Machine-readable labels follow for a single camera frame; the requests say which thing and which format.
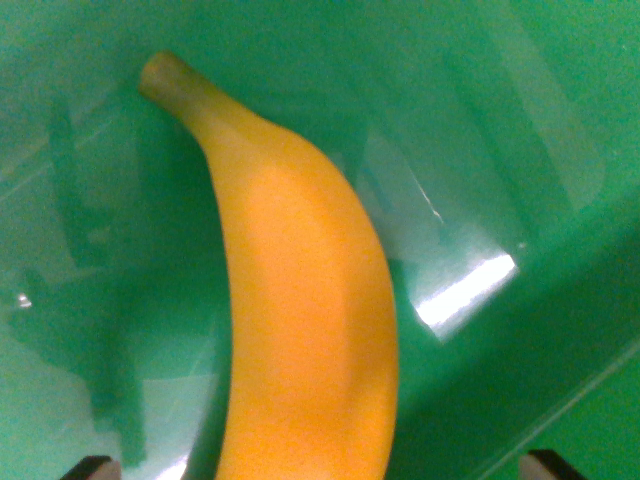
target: plastic surface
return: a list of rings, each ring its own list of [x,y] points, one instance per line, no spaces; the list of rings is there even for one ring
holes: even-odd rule
[[[135,91],[162,48],[365,204],[399,320],[387,478],[479,476],[639,336],[639,8],[2,4],[2,477],[212,476],[225,259],[202,153]]]

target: yellow banana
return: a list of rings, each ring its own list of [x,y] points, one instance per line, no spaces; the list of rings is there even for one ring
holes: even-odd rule
[[[139,89],[195,136],[220,210],[233,354],[216,478],[383,478],[398,388],[393,291],[355,192],[317,148],[169,52],[149,60]]]

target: green surface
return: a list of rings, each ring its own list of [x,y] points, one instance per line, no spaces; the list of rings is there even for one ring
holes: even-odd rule
[[[2,478],[90,453],[131,480],[178,478],[190,452],[188,478],[215,468],[222,237],[200,150],[135,91],[162,48],[313,141],[369,212],[400,336],[387,477],[480,475],[640,336],[638,18],[633,2],[2,3]]]
[[[518,455],[552,448],[590,480],[638,478],[640,355],[528,442],[491,480],[518,478]]]

